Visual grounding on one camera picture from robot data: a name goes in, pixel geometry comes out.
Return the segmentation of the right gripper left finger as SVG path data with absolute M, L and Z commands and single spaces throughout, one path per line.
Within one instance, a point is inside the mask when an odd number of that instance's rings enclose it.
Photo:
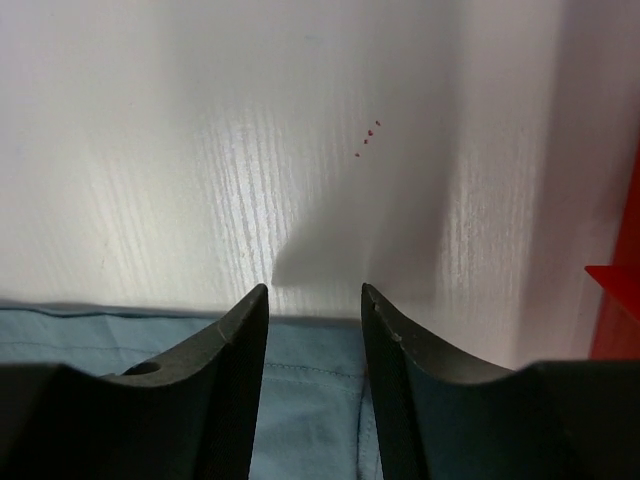
M 269 325 L 255 286 L 220 320 L 124 373 L 1 368 L 5 479 L 245 479 Z

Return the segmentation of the blue-grey t-shirt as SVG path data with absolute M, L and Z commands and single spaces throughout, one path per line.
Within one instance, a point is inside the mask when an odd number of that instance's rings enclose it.
M 4 309 L 1 359 L 121 373 L 210 322 L 164 313 Z M 271 320 L 251 478 L 382 478 L 364 360 L 356 321 Z

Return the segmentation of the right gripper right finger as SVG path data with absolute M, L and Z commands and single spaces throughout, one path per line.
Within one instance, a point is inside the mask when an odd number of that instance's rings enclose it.
M 639 365 L 539 361 L 511 371 L 361 292 L 387 479 L 635 479 Z

